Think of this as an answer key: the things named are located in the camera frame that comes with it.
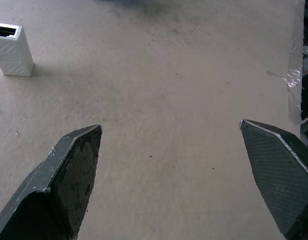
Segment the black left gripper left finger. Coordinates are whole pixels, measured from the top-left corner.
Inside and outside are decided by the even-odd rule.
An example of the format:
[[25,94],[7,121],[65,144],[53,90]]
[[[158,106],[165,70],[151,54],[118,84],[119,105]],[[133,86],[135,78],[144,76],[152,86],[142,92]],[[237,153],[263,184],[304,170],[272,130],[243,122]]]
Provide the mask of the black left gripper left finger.
[[102,127],[59,139],[0,212],[0,240],[75,240],[92,193]]

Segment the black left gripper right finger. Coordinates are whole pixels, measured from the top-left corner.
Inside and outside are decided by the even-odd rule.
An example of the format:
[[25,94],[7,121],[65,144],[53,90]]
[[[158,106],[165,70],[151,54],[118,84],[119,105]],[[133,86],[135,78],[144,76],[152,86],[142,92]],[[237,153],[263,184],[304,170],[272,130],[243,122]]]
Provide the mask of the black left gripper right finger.
[[287,240],[308,240],[308,148],[294,134],[243,119],[255,183]]

